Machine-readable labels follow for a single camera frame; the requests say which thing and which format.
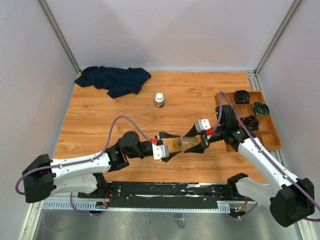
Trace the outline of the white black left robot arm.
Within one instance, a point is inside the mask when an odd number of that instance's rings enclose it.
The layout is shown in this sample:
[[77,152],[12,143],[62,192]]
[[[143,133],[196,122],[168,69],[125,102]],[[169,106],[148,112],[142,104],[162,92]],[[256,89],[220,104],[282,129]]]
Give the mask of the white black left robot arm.
[[167,163],[179,154],[169,151],[164,138],[173,138],[173,135],[160,132],[150,141],[141,141],[135,131],[128,131],[115,145],[95,154],[64,159],[39,155],[22,172],[25,201],[37,203],[62,193],[93,194],[101,198],[107,193],[104,173],[129,166],[129,159],[153,157]]

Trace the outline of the yellow translucent pill organizer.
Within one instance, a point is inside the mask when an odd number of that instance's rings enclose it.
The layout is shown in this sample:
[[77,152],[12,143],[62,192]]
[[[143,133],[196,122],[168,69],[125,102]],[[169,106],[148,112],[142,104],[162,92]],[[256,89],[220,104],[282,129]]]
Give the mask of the yellow translucent pill organizer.
[[175,135],[179,135],[179,137],[173,139],[172,147],[175,150],[184,150],[186,148],[187,139],[185,137],[181,137],[178,132],[176,132]]

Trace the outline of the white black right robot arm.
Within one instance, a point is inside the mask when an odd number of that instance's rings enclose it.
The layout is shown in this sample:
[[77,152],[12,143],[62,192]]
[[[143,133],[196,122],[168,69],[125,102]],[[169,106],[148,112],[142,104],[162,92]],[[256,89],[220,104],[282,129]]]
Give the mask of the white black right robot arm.
[[232,200],[248,197],[270,210],[278,224],[288,227],[314,214],[316,202],[313,183],[300,179],[281,165],[263,146],[259,138],[238,121],[231,105],[216,107],[217,125],[210,127],[208,119],[197,120],[186,137],[201,136],[201,142],[185,150],[203,153],[211,143],[224,141],[249,160],[267,180],[267,184],[254,181],[239,173],[227,180],[226,193]]

